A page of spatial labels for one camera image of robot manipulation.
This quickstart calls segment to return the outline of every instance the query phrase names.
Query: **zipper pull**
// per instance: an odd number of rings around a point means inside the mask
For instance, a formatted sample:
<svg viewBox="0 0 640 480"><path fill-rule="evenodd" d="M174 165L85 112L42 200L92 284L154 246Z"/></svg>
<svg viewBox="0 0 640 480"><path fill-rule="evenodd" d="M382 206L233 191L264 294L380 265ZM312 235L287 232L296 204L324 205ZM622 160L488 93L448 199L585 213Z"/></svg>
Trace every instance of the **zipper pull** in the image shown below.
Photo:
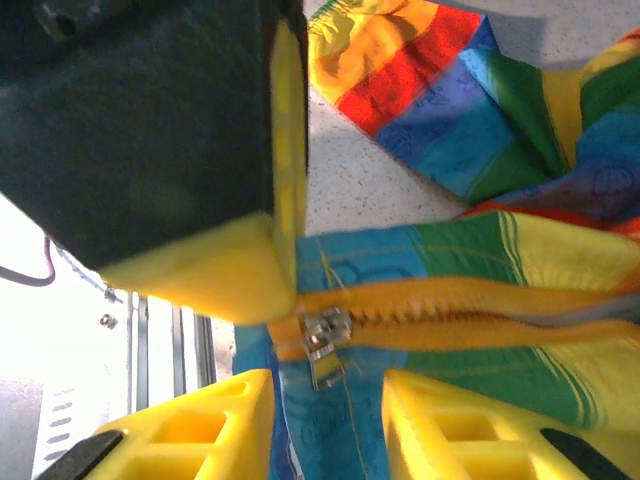
<svg viewBox="0 0 640 480"><path fill-rule="evenodd" d="M351 340L353 322L346 310L333 307L305 315L303 323L303 344L311 367L313 388L324 390L344 376L337 348Z"/></svg>

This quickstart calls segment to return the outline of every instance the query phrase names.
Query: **colorful fabric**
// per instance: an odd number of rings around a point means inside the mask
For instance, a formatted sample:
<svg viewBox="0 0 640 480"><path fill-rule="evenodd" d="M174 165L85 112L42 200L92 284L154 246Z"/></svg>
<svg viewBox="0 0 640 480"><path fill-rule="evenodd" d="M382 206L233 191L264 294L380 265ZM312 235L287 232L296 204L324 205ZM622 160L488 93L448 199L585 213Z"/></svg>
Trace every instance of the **colorful fabric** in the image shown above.
<svg viewBox="0 0 640 480"><path fill-rule="evenodd" d="M299 239L301 293L456 275L488 288L599 293L613 301L592 320L638 320L640 30L580 71L546 72L502 56L476 13L422 0L335 0L311 19L309 45L316 89L473 208L430 225ZM386 480L388 368L640 444L640 327L619 323L602 335L567 340L558 328L545 332L549 341L500 348L486 335L473 349L456 347L467 334L461 323L438 349L354 347L340 353L342 385L321 392L306 361L277 365L268 340L245 341L264 330L237 331L237 360L260 358L246 365L280 373L272 479L301 471L307 480Z"/></svg>

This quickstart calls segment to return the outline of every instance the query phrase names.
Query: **screw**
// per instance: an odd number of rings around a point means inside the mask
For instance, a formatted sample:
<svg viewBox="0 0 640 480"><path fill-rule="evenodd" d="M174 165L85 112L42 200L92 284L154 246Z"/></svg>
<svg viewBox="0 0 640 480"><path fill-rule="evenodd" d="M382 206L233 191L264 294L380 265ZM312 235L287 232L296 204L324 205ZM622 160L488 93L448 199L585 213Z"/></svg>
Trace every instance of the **screw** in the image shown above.
<svg viewBox="0 0 640 480"><path fill-rule="evenodd" d="M103 327L107 327L109 330L113 330L115 326L118 324L118 320L113 315L109 315L105 313L100 319L100 325Z"/></svg>

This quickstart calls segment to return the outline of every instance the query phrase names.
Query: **metal frame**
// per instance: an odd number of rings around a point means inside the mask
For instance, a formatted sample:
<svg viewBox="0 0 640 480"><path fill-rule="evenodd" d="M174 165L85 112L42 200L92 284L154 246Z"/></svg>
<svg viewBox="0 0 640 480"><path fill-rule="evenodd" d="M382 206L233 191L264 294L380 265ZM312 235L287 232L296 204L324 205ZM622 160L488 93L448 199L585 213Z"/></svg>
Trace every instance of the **metal frame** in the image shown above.
<svg viewBox="0 0 640 480"><path fill-rule="evenodd" d="M216 381L216 361L211 319L204 315L195 315L195 330L198 388L202 388Z"/></svg>
<svg viewBox="0 0 640 480"><path fill-rule="evenodd" d="M173 306L171 336L173 340L173 395L184 395L187 391L184 365L184 331L182 308Z"/></svg>
<svg viewBox="0 0 640 480"><path fill-rule="evenodd" d="M138 355L136 411L149 406L149 308L147 297L138 296Z"/></svg>

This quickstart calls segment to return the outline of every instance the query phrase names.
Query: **red stripe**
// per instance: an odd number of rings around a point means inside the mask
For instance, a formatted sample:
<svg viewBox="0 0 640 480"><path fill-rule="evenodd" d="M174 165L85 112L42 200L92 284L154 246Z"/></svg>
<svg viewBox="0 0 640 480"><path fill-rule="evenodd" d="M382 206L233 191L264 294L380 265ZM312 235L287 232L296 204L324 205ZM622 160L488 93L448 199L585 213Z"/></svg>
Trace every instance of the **red stripe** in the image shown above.
<svg viewBox="0 0 640 480"><path fill-rule="evenodd" d="M427 31L363 79L338 102L358 127L374 135L404 112L469 43L482 16L440 6Z"/></svg>
<svg viewBox="0 0 640 480"><path fill-rule="evenodd" d="M572 212L570 210L563 210L560 208L517 208L501 205L498 202L491 200L483 202L480 205L467 210L461 216L473 215L477 213L491 212L494 210L501 210L503 212L512 213L524 213L526 215L534 215L536 217L549 218L551 220L557 220L559 222L568 223L570 225L578 225L580 227L593 228L596 230L608 230L611 227L611 223L595 220L587 215Z"/></svg>

